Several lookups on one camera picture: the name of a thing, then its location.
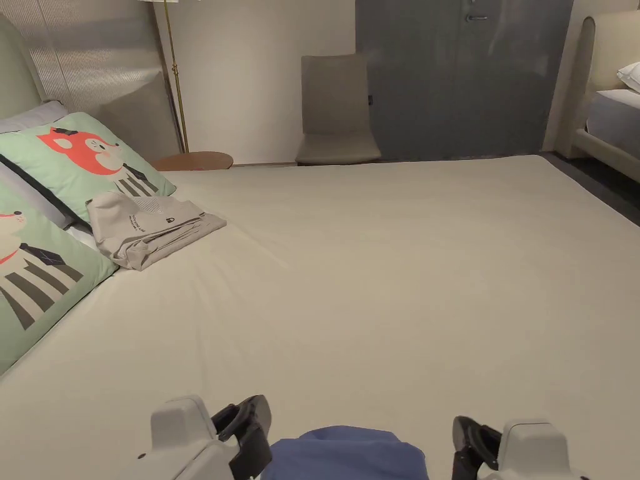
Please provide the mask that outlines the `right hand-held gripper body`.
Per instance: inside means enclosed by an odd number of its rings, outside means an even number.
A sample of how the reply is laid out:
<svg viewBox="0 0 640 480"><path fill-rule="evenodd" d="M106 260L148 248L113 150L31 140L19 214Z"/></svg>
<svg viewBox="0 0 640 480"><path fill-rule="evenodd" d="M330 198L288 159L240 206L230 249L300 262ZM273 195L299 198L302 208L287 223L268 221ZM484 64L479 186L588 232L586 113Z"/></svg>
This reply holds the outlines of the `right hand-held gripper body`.
<svg viewBox="0 0 640 480"><path fill-rule="evenodd" d="M568 440L549 421L516 419L504 426L492 479L590 479L571 467Z"/></svg>

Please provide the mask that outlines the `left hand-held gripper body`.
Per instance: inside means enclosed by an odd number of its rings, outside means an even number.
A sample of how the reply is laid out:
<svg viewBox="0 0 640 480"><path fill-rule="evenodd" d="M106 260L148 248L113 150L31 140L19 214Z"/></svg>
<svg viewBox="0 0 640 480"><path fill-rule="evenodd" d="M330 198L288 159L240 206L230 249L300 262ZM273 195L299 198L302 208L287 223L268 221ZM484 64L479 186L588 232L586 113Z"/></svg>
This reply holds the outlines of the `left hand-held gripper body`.
<svg viewBox="0 0 640 480"><path fill-rule="evenodd" d="M134 462L134 479L232 479L236 446L219 441L203 400L172 399L152 414L151 449Z"/></svg>

